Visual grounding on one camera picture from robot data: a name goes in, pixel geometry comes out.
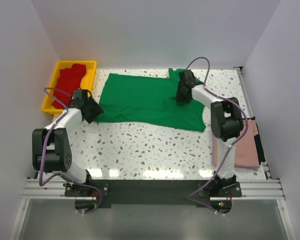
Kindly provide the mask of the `green t shirt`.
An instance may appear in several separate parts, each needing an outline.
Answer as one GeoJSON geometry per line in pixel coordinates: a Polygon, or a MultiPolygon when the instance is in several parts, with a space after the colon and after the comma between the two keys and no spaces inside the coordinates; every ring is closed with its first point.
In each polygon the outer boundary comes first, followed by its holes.
{"type": "Polygon", "coordinates": [[[99,123],[142,122],[175,129],[204,132],[204,105],[176,100],[179,73],[169,68],[167,78],[110,73],[99,100],[99,123]]]}

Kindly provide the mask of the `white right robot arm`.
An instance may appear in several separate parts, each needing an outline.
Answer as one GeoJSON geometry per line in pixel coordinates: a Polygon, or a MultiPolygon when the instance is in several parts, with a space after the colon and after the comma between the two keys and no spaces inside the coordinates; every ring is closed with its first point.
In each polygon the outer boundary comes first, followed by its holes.
{"type": "Polygon", "coordinates": [[[176,100],[189,103],[195,100],[210,110],[213,136],[217,139],[217,166],[213,176],[197,191],[209,196],[225,196],[236,185],[236,143],[240,140],[247,117],[237,98],[225,98],[208,90],[189,69],[179,73],[176,100]]]}

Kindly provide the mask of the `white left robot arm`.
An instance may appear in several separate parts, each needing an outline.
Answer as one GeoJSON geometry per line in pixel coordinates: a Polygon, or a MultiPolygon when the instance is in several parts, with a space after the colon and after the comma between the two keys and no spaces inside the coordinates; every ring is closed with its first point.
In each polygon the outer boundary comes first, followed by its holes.
{"type": "Polygon", "coordinates": [[[54,177],[76,184],[76,191],[89,196],[94,190],[88,170],[73,163],[69,136],[81,122],[94,122],[104,111],[88,89],[75,89],[61,115],[44,128],[32,132],[32,166],[39,172],[39,186],[54,177]]]}

